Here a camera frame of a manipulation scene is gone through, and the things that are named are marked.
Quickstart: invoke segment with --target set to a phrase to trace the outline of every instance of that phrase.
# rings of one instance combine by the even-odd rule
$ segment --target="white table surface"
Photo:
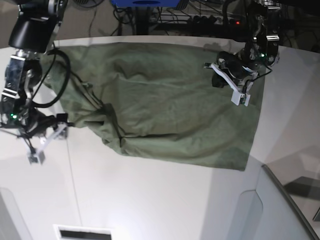
[[[243,47],[232,40],[185,36],[82,38],[56,45],[114,42],[228,52]],[[0,49],[0,76],[13,52]],[[71,129],[68,146],[65,141],[52,143],[44,165],[29,166],[22,143],[0,133],[0,188],[13,192],[34,240],[55,239],[52,224],[111,228],[115,240],[223,240],[239,195],[256,188],[261,163],[268,163],[283,182],[304,174],[301,169],[318,171],[314,166],[320,156],[314,152],[320,144],[319,59],[317,53],[280,48],[280,62],[265,79],[261,116],[244,172],[120,156],[87,128]],[[43,88],[39,99],[48,95],[51,92]],[[294,161],[304,168],[298,172],[286,157],[299,151],[303,154]]]

